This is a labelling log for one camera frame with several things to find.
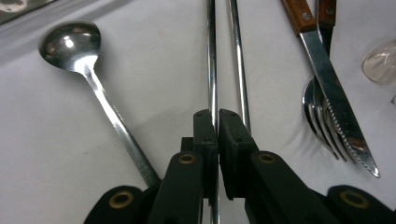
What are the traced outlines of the long metal spoon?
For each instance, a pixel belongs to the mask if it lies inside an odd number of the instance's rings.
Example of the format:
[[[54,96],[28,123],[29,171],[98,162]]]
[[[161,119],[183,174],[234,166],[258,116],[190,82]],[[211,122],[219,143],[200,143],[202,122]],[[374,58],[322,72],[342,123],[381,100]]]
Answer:
[[[101,48],[99,28],[89,21],[67,21],[46,32],[38,51],[44,61],[59,69],[82,75],[92,88],[99,104],[134,162],[145,183],[151,187],[160,182],[117,108],[110,102],[98,76],[95,64]]]

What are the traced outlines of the clear grey plastic bin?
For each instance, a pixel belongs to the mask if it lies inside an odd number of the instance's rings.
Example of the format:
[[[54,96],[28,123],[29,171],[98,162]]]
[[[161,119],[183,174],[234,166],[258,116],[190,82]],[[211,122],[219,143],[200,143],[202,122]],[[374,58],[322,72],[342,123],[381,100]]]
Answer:
[[[54,1],[56,0],[0,0],[0,24],[12,21]]]

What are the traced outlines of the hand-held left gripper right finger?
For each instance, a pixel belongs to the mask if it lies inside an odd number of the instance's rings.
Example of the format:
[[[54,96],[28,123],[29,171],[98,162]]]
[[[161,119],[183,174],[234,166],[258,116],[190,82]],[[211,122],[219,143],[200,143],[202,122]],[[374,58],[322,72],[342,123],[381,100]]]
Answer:
[[[285,161],[261,151],[233,111],[219,112],[219,159],[226,195],[243,198],[251,224],[340,224]]]

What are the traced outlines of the wooden handle fork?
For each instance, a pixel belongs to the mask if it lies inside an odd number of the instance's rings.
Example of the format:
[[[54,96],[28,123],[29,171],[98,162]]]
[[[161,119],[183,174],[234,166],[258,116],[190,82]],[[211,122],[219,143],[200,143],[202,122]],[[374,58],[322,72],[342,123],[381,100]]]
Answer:
[[[336,0],[316,0],[318,36],[327,54],[331,52],[332,31],[336,23]],[[319,142],[342,161],[356,163],[332,123],[330,110],[315,77],[304,89],[303,106],[306,121]]]

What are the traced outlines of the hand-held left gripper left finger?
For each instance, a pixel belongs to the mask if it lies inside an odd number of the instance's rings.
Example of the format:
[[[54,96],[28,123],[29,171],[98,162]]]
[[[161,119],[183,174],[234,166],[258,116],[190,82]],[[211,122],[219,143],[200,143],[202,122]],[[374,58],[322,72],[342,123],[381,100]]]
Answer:
[[[147,224],[201,224],[203,200],[217,198],[219,147],[208,109],[193,115],[193,137],[183,137],[156,195]]]

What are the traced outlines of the wooden handle steak knife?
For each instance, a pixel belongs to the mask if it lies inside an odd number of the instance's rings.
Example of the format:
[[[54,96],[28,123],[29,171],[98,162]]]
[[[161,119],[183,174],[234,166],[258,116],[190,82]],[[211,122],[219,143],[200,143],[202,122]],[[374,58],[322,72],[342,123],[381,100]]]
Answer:
[[[290,19],[294,33],[303,43],[314,76],[330,110],[332,123],[340,134],[348,152],[356,162],[379,178],[374,157],[365,141],[361,128],[347,99],[341,82],[318,36],[317,20],[306,0],[280,0]]]

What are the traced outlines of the metal chopstick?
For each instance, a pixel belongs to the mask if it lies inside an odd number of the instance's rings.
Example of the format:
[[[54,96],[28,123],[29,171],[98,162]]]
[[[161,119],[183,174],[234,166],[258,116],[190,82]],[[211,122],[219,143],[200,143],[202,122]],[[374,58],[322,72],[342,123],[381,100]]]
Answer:
[[[235,65],[235,73],[238,77],[241,117],[247,130],[251,132],[249,106],[248,106],[248,87],[246,82],[245,63],[244,63],[244,54],[243,54],[243,45],[241,39],[237,0],[227,0],[227,1],[228,1],[229,14],[230,14],[230,25],[233,33],[232,40],[233,40],[234,65]]]
[[[217,84],[217,46],[216,46],[216,3],[206,0],[207,7],[207,77],[208,77],[208,108],[211,113],[212,125],[218,131],[218,84]],[[219,209],[219,154],[215,154],[214,196],[211,203],[211,223],[220,224]]]

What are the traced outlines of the clear round object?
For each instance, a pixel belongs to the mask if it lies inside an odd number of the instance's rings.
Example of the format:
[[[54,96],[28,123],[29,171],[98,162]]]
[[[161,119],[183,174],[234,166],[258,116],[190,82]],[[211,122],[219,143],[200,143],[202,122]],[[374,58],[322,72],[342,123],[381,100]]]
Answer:
[[[374,82],[396,81],[396,39],[373,49],[363,61],[362,71]]]

